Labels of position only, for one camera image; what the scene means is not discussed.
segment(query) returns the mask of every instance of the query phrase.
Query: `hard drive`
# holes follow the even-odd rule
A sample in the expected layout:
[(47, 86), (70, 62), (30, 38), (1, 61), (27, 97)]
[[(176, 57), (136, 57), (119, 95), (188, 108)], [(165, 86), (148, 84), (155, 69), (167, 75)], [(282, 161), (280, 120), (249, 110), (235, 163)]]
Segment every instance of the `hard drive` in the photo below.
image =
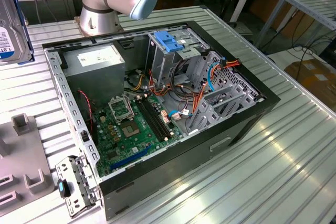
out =
[(0, 66), (34, 61), (17, 0), (0, 0)]

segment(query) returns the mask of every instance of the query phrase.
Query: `ram slot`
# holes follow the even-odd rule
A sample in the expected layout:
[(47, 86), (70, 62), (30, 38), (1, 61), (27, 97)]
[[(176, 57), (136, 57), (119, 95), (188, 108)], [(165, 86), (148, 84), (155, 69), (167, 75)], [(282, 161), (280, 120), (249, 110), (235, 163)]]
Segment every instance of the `ram slot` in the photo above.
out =
[(148, 103), (148, 101), (137, 101), (136, 102), (140, 112), (145, 118), (149, 127), (153, 130), (155, 136), (160, 142), (165, 141), (165, 138), (170, 138), (171, 135), (161, 121), (156, 111), (152, 108), (152, 106)]

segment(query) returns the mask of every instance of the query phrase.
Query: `blue plastic latch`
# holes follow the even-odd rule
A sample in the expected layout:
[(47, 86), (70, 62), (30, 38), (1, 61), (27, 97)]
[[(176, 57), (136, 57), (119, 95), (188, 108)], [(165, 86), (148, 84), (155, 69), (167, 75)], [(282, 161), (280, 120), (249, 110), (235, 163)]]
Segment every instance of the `blue plastic latch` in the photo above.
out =
[(59, 188), (60, 191), (63, 191), (63, 190), (64, 190), (64, 188), (63, 188), (63, 183), (62, 183), (62, 182), (58, 184), (58, 188)]
[(167, 52), (175, 52), (184, 49), (184, 46), (177, 43), (174, 37), (166, 31), (157, 31), (154, 35), (160, 44), (165, 47)]

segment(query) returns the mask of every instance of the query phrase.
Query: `green circuit board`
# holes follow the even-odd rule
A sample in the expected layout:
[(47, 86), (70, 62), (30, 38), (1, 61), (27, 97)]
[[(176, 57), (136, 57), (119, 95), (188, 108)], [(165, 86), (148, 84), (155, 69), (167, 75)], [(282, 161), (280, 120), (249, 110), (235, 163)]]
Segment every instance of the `green circuit board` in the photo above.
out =
[[(163, 122), (159, 114), (163, 110), (163, 107), (158, 99), (151, 96), (147, 98), (147, 101), (155, 106), (158, 116)], [(123, 103), (117, 103), (113, 109), (126, 112), (125, 109), (119, 108), (119, 106), (122, 107), (124, 105)], [(132, 100), (130, 101), (130, 106), (134, 112), (133, 120), (119, 124), (115, 121), (112, 111), (108, 106), (93, 114), (97, 122), (98, 137), (96, 147), (100, 155), (100, 159), (97, 162), (97, 170), (100, 177), (112, 173), (113, 169), (111, 170), (111, 165), (125, 161), (127, 158), (133, 158), (136, 154), (140, 155), (143, 152), (146, 152), (145, 155), (151, 154), (183, 137), (179, 128), (174, 123), (170, 123), (170, 127), (166, 125), (166, 128), (173, 135), (167, 141), (159, 141), (140, 112), (137, 103)], [(139, 158), (127, 162), (120, 167), (128, 165)]]

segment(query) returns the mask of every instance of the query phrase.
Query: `metal worktable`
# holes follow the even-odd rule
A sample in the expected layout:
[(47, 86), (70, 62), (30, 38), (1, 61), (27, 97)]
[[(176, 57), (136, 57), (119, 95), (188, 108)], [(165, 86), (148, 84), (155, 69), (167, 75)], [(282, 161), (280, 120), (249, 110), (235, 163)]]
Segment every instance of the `metal worktable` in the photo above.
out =
[[(256, 47), (259, 47), (259, 45), (263, 41), (266, 32), (274, 22), (275, 18), (278, 16), (279, 12), (281, 11), (285, 3), (291, 4), (292, 8), (279, 25), (277, 29), (278, 31), (284, 25), (286, 25), (286, 23), (288, 22), (290, 17), (294, 14), (296, 9), (299, 9), (300, 11), (309, 15), (316, 21), (320, 22), (322, 25), (328, 27), (330, 30), (336, 29), (336, 19), (335, 19), (336, 0), (279, 0), (278, 4), (276, 5), (273, 12), (266, 21), (264, 27), (260, 31), (258, 40), (255, 43)], [(319, 26), (317, 30), (313, 32), (313, 34), (315, 35), (320, 28), (321, 26)]]
[[(239, 57), (281, 101), (238, 144), (117, 215), (113, 223), (328, 223), (336, 213), (336, 115), (273, 65), (212, 12), (160, 10), (144, 21), (120, 16), (128, 30), (195, 20)], [(36, 61), (1, 67), (0, 123), (34, 115), (48, 163), (77, 150), (71, 139), (41, 44), (81, 37), (74, 21), (29, 27)], [(99, 206), (75, 220), (59, 192), (0, 218), (0, 223), (104, 223)]]

